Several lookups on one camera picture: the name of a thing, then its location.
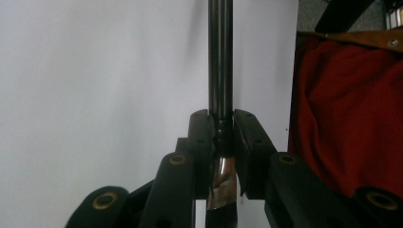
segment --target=black metal pole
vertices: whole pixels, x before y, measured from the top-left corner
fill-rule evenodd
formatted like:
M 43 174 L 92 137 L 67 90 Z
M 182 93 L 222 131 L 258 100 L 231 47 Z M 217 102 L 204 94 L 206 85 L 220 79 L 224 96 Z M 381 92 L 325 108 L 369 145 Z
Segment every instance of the black metal pole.
M 209 109 L 216 121 L 232 120 L 232 0 L 208 4 Z
M 237 177 L 232 106 L 232 0 L 208 1 L 209 114 L 214 120 L 214 178 L 206 228 L 236 228 Z

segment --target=white backdrop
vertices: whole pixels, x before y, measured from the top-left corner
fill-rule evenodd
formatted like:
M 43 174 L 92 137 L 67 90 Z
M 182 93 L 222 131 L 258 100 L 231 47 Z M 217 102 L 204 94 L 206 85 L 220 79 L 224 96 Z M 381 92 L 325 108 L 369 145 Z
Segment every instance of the white backdrop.
M 234 107 L 279 150 L 296 25 L 297 0 L 234 1 Z M 207 91 L 207 0 L 0 0 L 0 227 L 63 227 L 93 190 L 152 180 Z M 263 202 L 239 220 L 268 227 Z

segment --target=red cloth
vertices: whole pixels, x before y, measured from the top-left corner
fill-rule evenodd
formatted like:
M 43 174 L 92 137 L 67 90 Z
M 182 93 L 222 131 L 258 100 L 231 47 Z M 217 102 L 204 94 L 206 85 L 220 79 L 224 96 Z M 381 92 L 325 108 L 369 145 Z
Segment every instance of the red cloth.
M 289 151 L 350 197 L 403 199 L 403 55 L 310 38 L 296 53 Z

